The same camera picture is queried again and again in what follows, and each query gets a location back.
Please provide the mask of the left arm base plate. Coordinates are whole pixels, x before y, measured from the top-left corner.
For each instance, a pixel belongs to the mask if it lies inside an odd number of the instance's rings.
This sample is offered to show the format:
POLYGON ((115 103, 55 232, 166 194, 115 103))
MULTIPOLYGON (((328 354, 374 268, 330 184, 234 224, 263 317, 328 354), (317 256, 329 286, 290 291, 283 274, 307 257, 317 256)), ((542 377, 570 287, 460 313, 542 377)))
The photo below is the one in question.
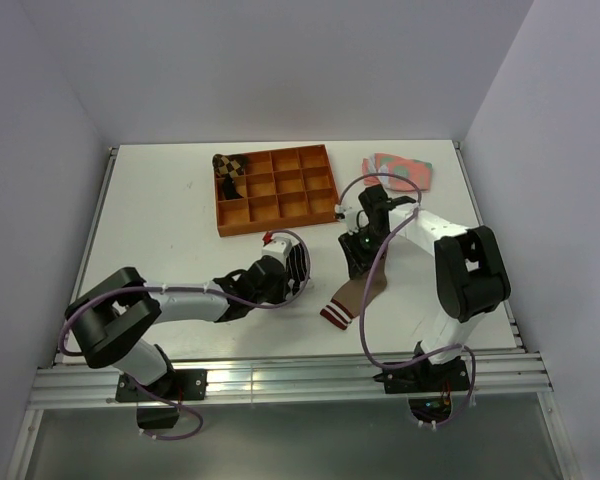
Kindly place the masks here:
MULTIPOLYGON (((205 369, 177 369, 144 389, 170 401, 201 401, 205 398, 207 371, 205 369)), ((118 403, 149 402, 152 397, 144 393, 127 374, 121 374, 115 394, 118 403)))

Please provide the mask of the brown sock striped cuff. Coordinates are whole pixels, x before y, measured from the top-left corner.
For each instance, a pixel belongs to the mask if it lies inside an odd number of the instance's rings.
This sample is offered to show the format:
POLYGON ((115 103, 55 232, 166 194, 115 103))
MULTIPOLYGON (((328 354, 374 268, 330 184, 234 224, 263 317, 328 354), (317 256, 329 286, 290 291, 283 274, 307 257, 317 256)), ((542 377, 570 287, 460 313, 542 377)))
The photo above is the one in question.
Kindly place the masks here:
MULTIPOLYGON (((366 306, 387 288, 385 263, 386 255, 383 255, 373 277, 366 306)), ((368 273, 365 273, 360 278, 348 280, 320 310, 319 315, 339 330, 347 330, 359 317, 367 277, 368 273)))

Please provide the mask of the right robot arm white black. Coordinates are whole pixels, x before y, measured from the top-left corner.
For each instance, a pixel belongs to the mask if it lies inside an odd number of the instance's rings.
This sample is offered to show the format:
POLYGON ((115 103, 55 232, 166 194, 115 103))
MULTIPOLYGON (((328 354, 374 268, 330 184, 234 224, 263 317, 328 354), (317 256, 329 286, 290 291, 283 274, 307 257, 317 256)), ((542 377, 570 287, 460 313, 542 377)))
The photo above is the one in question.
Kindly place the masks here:
POLYGON ((466 341, 485 315, 511 294, 511 285, 494 232, 450 222, 421 206, 422 192, 390 197, 380 184, 358 196, 360 211, 338 203, 335 218, 346 225, 338 241, 352 280, 365 277, 359 314, 363 352, 372 364, 386 370, 413 370, 415 383, 432 390, 442 383, 447 368, 467 351, 466 341), (366 310, 371 286, 386 259, 390 242, 401 237, 433 258, 439 303, 432 326, 416 344, 414 357, 396 365, 373 356, 366 339, 366 310))

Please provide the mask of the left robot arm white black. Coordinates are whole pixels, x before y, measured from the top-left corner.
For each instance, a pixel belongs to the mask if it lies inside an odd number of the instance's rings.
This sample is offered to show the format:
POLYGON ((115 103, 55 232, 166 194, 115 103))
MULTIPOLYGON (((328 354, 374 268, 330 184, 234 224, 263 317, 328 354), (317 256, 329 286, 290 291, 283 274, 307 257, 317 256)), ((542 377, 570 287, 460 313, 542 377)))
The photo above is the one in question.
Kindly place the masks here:
POLYGON ((113 366, 152 399, 176 389, 172 363, 157 345, 143 340, 154 324, 182 320, 224 323, 255 308, 275 309, 294 298, 308 278, 306 256, 284 261, 264 255, 205 284, 152 285, 124 267, 75 300, 65 311, 58 340, 65 356, 82 356, 92 369, 113 366))

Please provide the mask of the black white striped sock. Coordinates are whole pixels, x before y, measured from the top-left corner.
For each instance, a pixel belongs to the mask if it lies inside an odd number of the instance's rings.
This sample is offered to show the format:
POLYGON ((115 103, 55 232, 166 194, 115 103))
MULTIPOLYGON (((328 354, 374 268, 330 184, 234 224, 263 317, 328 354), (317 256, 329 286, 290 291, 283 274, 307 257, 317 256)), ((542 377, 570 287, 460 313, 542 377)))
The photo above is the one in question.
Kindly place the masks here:
POLYGON ((308 260, 301 244, 292 246, 286 259, 286 296, 297 295, 309 278, 308 260))

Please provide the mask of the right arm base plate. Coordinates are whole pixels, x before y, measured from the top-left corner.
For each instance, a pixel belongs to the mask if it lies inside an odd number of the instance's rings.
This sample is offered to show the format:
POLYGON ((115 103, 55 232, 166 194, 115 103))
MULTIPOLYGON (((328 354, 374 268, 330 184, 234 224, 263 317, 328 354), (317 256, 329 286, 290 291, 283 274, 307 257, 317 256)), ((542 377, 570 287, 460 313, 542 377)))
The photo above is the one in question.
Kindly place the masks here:
POLYGON ((386 394, 462 392, 470 387, 465 361, 456 357, 444 364, 432 364, 428 359, 401 369, 382 369, 373 376, 386 394))

